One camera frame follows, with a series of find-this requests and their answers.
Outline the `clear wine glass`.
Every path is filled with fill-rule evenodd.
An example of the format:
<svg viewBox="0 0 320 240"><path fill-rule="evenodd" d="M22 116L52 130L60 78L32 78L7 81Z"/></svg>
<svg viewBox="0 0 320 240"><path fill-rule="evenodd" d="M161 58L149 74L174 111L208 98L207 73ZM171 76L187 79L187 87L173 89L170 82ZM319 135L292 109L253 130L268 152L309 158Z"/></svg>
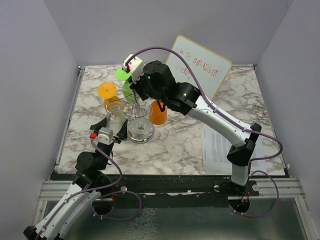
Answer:
<svg viewBox="0 0 320 240"><path fill-rule="evenodd" d="M132 106L134 119L127 125L128 139L136 144L149 142L155 133L154 125L149 121L153 109L147 102L137 102Z"/></svg>
<svg viewBox="0 0 320 240"><path fill-rule="evenodd" d="M124 104L121 100L110 101L106 105L106 127L113 131L115 136L125 122Z"/></svg>

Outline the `green wine glass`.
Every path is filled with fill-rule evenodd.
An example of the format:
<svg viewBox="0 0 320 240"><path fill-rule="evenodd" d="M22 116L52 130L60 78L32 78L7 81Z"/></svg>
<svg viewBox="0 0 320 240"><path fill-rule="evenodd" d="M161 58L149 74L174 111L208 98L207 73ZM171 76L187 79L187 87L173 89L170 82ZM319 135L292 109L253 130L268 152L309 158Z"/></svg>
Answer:
<svg viewBox="0 0 320 240"><path fill-rule="evenodd" d="M129 77L131 76L131 72L125 72L122 67L119 67L115 71L115 78L119 81L123 81L122 84L122 93L125 98L125 100L132 104L134 102L134 99L138 98L137 96L134 96L133 91L130 89L129 85L130 83L128 82Z"/></svg>

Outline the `orange wine glass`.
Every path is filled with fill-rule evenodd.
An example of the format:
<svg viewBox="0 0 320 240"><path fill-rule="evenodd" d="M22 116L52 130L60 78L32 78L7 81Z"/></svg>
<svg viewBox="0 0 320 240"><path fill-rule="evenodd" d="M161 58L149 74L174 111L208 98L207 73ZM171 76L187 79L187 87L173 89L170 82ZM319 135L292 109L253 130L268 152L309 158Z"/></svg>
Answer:
<svg viewBox="0 0 320 240"><path fill-rule="evenodd" d="M103 99L103 106L106 111L111 110L115 105L120 105L123 108L123 103L116 95L117 87L113 82L103 82L97 88L97 94Z"/></svg>
<svg viewBox="0 0 320 240"><path fill-rule="evenodd" d="M163 125L167 121L167 107L164 111L161 111L161 109L164 107L164 103L160 102L159 104L160 106L158 105L158 102L154 100L150 105L152 107L152 114L148 117L148 119L154 125Z"/></svg>

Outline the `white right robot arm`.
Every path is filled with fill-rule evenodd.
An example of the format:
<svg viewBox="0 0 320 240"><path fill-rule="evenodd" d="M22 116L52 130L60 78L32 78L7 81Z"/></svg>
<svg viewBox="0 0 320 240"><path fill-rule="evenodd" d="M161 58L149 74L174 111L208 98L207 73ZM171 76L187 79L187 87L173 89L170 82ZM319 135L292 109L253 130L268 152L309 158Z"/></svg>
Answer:
<svg viewBox="0 0 320 240"><path fill-rule="evenodd" d="M246 192L249 161L262 127L257 123L244 123L213 107L197 87L188 82L176 82L170 68L158 60L144 64L135 57L127 67L131 73L129 87L141 100L154 99L161 110L168 108L199 120L231 143L227 154L227 159L232 164L229 189L236 196Z"/></svg>

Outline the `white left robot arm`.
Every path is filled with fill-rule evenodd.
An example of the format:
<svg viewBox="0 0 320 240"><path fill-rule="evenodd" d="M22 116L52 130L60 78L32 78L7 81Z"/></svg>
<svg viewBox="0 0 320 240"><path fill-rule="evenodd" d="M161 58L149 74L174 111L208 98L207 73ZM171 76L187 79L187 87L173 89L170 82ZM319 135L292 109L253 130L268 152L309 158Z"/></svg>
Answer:
<svg viewBox="0 0 320 240"><path fill-rule="evenodd" d="M95 151L83 151L76 160L76 175L57 205L35 226L28 226L23 235L28 240L63 240L71 226L86 208L99 197L112 192L122 177L112 181L102 170L112 160L113 146L126 141L128 121L125 120L118 133L107 128L107 119L91 125L90 140L97 140Z"/></svg>

